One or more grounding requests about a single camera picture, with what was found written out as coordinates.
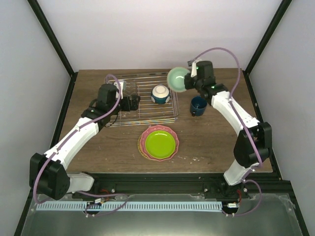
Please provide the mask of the pale green bowl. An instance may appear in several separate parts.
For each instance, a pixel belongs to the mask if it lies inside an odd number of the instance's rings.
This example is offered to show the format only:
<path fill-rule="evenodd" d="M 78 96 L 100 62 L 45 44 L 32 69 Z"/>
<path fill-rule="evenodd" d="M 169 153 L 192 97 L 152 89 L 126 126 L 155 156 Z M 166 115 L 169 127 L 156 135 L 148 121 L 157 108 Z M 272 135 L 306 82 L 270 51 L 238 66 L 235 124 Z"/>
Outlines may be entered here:
<path fill-rule="evenodd" d="M 167 84 L 174 92 L 185 92 L 185 76 L 190 71 L 184 67 L 175 67 L 167 74 Z"/>

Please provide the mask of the dark blue mug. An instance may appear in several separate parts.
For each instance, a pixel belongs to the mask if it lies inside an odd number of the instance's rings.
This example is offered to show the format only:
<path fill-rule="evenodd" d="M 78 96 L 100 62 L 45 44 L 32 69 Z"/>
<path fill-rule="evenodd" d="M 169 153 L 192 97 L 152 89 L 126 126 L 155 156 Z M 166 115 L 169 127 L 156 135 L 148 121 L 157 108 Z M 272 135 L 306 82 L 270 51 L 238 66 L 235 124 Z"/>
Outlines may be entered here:
<path fill-rule="evenodd" d="M 207 101 L 201 96 L 195 96 L 190 103 L 190 113 L 193 117 L 202 116 L 207 108 Z"/>

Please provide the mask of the chrome wire dish rack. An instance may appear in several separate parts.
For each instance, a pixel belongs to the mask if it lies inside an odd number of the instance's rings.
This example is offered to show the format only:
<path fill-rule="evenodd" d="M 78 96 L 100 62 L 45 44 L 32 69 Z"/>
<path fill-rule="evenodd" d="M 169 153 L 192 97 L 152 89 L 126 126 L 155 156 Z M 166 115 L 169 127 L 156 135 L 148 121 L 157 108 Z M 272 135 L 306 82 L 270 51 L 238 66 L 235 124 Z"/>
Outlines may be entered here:
<path fill-rule="evenodd" d="M 151 90 L 158 85 L 168 86 L 167 72 L 117 75 L 117 79 L 126 82 L 124 96 L 140 96 L 136 111 L 120 111 L 113 115 L 107 127 L 162 124 L 175 122 L 179 115 L 179 102 L 176 92 L 170 91 L 170 99 L 165 104 L 156 104 L 151 100 Z"/>

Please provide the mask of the white and teal bowl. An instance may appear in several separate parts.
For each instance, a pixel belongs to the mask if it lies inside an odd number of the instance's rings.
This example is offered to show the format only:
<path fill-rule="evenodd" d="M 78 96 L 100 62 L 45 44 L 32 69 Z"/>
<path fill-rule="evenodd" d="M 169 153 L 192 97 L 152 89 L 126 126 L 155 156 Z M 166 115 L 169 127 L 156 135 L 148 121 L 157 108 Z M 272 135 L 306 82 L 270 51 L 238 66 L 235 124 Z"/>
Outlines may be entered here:
<path fill-rule="evenodd" d="M 151 100 L 156 104 L 165 104 L 170 100 L 170 91 L 164 85 L 157 85 L 151 91 Z"/>

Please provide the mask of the lime green plate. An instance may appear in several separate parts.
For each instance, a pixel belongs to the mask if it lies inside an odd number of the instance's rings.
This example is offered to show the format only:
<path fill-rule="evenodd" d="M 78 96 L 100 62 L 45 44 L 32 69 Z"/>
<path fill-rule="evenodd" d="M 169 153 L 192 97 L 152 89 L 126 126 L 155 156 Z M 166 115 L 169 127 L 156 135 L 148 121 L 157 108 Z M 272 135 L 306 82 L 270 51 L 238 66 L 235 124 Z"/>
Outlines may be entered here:
<path fill-rule="evenodd" d="M 145 140 L 145 148 L 153 158 L 166 159 L 175 151 L 176 141 L 167 131 L 158 130 L 148 135 Z"/>

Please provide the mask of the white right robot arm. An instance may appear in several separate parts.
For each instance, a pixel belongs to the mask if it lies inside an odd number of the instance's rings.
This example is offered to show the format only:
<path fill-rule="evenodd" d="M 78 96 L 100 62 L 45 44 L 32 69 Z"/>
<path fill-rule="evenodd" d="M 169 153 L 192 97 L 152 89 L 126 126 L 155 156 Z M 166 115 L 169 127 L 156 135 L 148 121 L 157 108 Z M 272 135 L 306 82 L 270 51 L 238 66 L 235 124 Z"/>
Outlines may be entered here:
<path fill-rule="evenodd" d="M 261 167 L 272 154 L 272 128 L 267 122 L 260 122 L 251 116 L 233 98 L 223 84 L 218 84 L 210 61 L 196 59 L 189 63 L 191 72 L 185 75 L 186 89 L 196 89 L 201 98 L 216 109 L 232 126 L 237 134 L 233 154 L 234 161 L 219 185 L 219 193 L 230 198 L 236 193 L 236 185 Z"/>

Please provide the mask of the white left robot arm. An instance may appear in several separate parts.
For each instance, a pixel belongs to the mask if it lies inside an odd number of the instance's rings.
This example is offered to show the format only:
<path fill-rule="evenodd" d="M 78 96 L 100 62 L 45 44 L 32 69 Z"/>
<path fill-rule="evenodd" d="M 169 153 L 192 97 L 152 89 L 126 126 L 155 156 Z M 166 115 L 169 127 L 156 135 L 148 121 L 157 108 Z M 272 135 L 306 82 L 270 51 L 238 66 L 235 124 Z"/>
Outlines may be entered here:
<path fill-rule="evenodd" d="M 100 194 L 100 185 L 85 173 L 66 172 L 79 150 L 102 130 L 119 112 L 136 111 L 140 96 L 123 95 L 124 81 L 103 84 L 97 98 L 83 111 L 75 126 L 56 145 L 44 154 L 35 153 L 30 159 L 30 187 L 38 203 L 37 194 L 44 194 L 54 200 L 69 192 L 83 191 L 94 199 Z"/>

